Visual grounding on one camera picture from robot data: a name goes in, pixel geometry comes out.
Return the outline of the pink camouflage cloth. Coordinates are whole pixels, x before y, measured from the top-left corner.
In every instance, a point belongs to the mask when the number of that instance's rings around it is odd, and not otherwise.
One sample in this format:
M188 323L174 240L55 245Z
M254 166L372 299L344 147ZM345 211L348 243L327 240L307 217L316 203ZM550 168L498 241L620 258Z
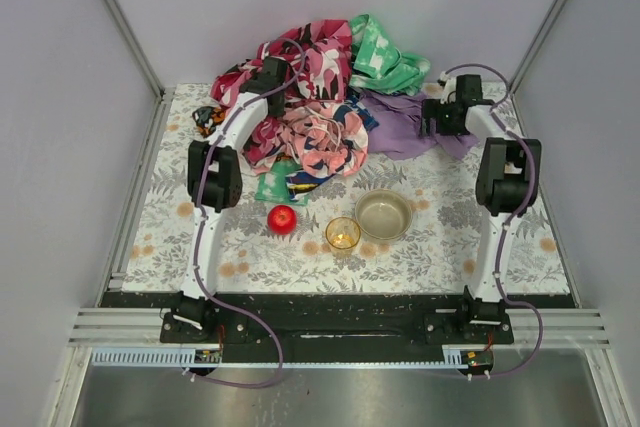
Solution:
M345 104L351 77L351 44L351 29L346 20L321 20L293 28L283 33L280 40L261 44L254 59L218 76L211 97L222 107L232 107L241 85L261 69L266 57L273 56L289 63L290 78L298 75L284 91L285 114L313 101ZM280 138L284 115L262 121L244 147L246 161L257 174L271 170L279 156L290 157Z

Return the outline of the lilac purple cloth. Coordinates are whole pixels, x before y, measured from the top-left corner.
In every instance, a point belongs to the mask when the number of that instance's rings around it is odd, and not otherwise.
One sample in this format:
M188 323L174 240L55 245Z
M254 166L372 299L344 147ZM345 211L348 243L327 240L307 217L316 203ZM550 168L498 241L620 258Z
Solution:
M368 133L368 152L382 153L392 160L418 157L440 146L450 156L462 160L479 141L473 135L421 137L421 107L428 99L417 95L386 95L364 90L359 103L378 123Z

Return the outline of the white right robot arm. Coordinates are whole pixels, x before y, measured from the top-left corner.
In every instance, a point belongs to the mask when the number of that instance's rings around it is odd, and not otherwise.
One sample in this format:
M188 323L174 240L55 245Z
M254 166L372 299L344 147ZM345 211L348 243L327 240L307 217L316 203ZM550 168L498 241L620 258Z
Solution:
M510 342L504 281L516 230L535 203L539 189L541 143L508 128L497 104L483 94L481 77L443 73L438 100L422 104L421 133L428 137L473 135L484 143L476 178L482 210L476 268L456 310L426 320L431 343L480 343L489 337Z

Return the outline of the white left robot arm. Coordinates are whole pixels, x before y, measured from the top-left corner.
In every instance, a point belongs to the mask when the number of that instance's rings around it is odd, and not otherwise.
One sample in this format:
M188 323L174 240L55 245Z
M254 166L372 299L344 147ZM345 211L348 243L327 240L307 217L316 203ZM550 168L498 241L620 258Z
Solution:
M242 194L239 154L255 128L267 117L284 114L289 64L269 57L242 84L236 104L204 141L188 148L187 191L194 204L194 234L181 298L171 315L197 335L212 329L207 295L216 283L215 263L229 210Z

